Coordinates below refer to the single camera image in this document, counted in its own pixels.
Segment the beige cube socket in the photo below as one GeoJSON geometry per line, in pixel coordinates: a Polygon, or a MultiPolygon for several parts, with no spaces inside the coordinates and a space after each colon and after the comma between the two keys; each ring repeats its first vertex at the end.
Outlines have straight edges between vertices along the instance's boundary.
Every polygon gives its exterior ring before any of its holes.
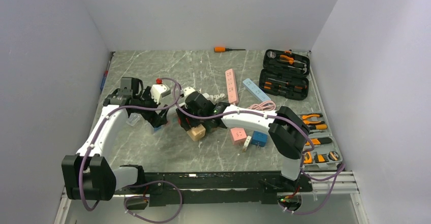
{"type": "Polygon", "coordinates": [[[187,134],[194,142],[196,142],[205,136],[206,128],[203,125],[192,127],[190,130],[187,131],[187,134]]]}

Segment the pink power strip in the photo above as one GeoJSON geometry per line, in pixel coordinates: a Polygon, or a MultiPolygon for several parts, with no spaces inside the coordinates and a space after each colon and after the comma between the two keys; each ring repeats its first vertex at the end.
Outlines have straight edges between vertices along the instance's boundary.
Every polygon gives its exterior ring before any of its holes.
{"type": "Polygon", "coordinates": [[[225,72],[225,78],[226,78],[228,101],[230,104],[238,105],[239,96],[238,96],[238,90],[237,90],[237,86],[236,86],[236,78],[235,78],[234,70],[228,69],[225,72]]]}

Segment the pink cube socket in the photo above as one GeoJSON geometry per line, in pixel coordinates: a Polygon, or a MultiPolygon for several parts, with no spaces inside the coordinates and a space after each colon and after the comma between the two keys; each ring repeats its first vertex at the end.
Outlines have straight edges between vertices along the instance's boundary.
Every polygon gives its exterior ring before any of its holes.
{"type": "Polygon", "coordinates": [[[230,129],[230,137],[233,145],[243,145],[247,139],[245,130],[239,127],[230,129]]]}

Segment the light blue power strip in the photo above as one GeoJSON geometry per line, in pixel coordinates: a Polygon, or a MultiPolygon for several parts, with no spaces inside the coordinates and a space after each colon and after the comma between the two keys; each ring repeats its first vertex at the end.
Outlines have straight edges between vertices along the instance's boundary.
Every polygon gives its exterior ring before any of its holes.
{"type": "Polygon", "coordinates": [[[259,86],[254,83],[250,78],[243,80],[242,84],[248,92],[250,92],[257,100],[260,102],[270,101],[271,98],[259,88],[259,86]]]}

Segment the white cube socket small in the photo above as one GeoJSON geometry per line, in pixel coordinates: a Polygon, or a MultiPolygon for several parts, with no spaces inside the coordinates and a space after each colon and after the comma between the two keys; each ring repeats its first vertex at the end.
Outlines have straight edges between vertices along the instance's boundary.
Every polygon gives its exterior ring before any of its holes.
{"type": "Polygon", "coordinates": [[[244,141],[244,144],[243,144],[243,146],[242,146],[242,152],[246,152],[246,151],[247,151],[248,146],[249,146],[249,144],[250,144],[250,142],[251,142],[251,139],[252,139],[252,137],[251,137],[251,136],[247,136],[247,137],[246,137],[246,139],[245,139],[245,141],[244,141]]]}

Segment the blue cube socket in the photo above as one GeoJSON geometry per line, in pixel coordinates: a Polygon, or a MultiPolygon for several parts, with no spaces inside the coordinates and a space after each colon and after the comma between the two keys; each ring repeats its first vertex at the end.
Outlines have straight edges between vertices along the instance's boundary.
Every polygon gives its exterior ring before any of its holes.
{"type": "Polygon", "coordinates": [[[268,141],[268,136],[264,133],[254,131],[251,138],[251,145],[255,145],[257,147],[265,147],[268,141]]]}

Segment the black tool case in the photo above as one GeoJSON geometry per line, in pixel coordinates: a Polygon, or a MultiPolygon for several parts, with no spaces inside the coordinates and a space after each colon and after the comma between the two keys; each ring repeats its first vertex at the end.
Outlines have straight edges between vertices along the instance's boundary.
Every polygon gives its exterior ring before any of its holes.
{"type": "Polygon", "coordinates": [[[259,88],[264,92],[290,100],[305,100],[309,93],[311,61],[307,55],[292,50],[268,49],[264,53],[259,88]],[[280,55],[294,58],[295,63],[278,61],[280,55]]]}

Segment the grey tool case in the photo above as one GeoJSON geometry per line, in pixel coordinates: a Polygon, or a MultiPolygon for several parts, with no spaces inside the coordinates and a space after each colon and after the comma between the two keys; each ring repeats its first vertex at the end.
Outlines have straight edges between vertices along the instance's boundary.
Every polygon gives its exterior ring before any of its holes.
{"type": "Polygon", "coordinates": [[[310,129],[309,138],[314,147],[307,141],[304,150],[303,164],[320,169],[339,165],[343,157],[334,136],[331,134],[327,119],[321,112],[299,114],[299,118],[310,129]]]}

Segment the clear plastic parts box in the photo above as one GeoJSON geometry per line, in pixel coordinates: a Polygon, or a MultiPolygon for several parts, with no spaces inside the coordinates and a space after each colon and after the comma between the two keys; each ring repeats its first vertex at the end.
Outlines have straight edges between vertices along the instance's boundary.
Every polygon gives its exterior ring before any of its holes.
{"type": "Polygon", "coordinates": [[[138,113],[132,113],[129,118],[126,120],[126,123],[129,126],[134,127],[141,120],[141,115],[138,113]]]}

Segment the white long power strip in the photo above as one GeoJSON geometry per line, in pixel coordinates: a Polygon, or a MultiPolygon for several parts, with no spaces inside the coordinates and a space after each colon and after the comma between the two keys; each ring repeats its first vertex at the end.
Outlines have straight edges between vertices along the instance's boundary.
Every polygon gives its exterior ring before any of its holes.
{"type": "Polygon", "coordinates": [[[159,114],[162,114],[163,119],[165,119],[165,122],[160,122],[157,127],[153,128],[153,131],[156,132],[158,130],[161,130],[169,123],[172,123],[174,120],[178,119],[177,112],[176,112],[177,106],[173,106],[169,108],[166,111],[161,111],[159,114]]]}

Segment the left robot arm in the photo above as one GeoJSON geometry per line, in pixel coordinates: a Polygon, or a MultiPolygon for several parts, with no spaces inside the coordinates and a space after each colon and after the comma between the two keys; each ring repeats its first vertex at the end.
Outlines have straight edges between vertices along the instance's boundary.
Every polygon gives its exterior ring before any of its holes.
{"type": "Polygon", "coordinates": [[[161,79],[144,87],[138,78],[121,78],[120,87],[103,100],[101,116],[88,139],[74,155],[66,155],[61,163],[69,199],[108,201],[123,187],[135,194],[145,189],[142,166],[122,165],[114,170],[107,157],[117,134],[132,114],[140,114],[154,128],[167,123],[169,108],[159,108],[159,105],[170,92],[161,79]]]}

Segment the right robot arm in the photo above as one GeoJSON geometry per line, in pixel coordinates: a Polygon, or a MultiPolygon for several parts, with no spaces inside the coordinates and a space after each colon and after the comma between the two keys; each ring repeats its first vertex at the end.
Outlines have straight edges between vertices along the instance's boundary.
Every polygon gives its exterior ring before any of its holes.
{"type": "Polygon", "coordinates": [[[310,130],[289,107],[259,111],[226,102],[214,104],[195,91],[187,95],[183,105],[177,108],[183,115],[202,122],[210,129],[238,127],[266,134],[283,158],[281,187],[292,191],[299,186],[303,148],[310,140],[310,130]]]}

